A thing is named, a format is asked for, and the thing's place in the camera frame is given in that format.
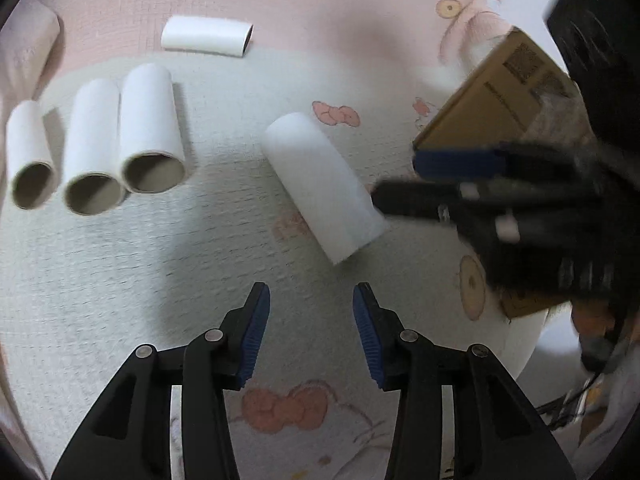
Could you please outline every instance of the silver screw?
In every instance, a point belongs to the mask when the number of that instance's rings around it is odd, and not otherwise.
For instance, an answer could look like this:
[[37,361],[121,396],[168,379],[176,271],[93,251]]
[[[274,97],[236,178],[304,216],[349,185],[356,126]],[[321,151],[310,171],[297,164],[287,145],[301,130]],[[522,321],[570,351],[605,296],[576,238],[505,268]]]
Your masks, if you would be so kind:
[[402,341],[406,341],[407,343],[415,343],[418,341],[418,334],[413,330],[402,330],[400,333],[400,339]]
[[144,359],[146,357],[149,357],[153,352],[154,352],[154,349],[151,348],[151,346],[142,345],[136,348],[136,357],[139,357],[140,359]]
[[220,341],[223,335],[224,334],[222,333],[222,330],[219,330],[217,328],[212,328],[211,330],[207,331],[207,333],[204,335],[204,339],[213,343],[216,341]]
[[476,357],[487,357],[489,355],[489,349],[484,345],[473,345],[471,347],[471,353]]

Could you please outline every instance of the paper roll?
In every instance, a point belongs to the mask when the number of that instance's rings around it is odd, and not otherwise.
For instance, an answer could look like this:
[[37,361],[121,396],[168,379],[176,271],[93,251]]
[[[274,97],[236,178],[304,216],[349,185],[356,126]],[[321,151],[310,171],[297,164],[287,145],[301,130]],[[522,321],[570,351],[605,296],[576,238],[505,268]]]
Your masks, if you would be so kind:
[[51,196],[58,176],[40,107],[23,101],[6,124],[6,171],[11,197],[21,209],[34,209]]
[[385,231],[365,187],[306,115],[275,121],[262,136],[262,150],[334,264]]
[[186,176],[171,74],[155,63],[133,69],[124,81],[120,174],[136,193],[166,191]]
[[242,57],[254,26],[225,18],[172,16],[162,31],[163,48]]
[[79,89],[66,135],[64,200],[79,215],[95,215],[124,197],[118,180],[118,87],[96,79]]

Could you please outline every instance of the qr code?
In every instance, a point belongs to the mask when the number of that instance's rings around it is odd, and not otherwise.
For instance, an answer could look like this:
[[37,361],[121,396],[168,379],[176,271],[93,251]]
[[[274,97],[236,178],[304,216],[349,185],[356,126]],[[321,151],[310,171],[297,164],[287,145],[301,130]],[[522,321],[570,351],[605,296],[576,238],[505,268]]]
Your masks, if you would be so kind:
[[543,75],[542,79],[531,89],[531,94],[538,101],[540,101],[540,98],[545,94],[569,97],[562,81],[560,81],[558,76],[553,72],[547,72]]
[[504,67],[522,84],[525,84],[543,65],[544,62],[538,54],[524,43],[521,43],[504,62]]

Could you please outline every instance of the cardboard box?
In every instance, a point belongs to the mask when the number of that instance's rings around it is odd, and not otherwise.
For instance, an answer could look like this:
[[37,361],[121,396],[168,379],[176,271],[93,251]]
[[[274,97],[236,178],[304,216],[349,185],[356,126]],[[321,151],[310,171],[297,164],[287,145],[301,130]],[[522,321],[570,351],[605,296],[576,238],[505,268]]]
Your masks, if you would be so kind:
[[514,28],[418,135],[414,148],[472,148],[516,140],[545,93],[578,95],[577,86],[534,41]]

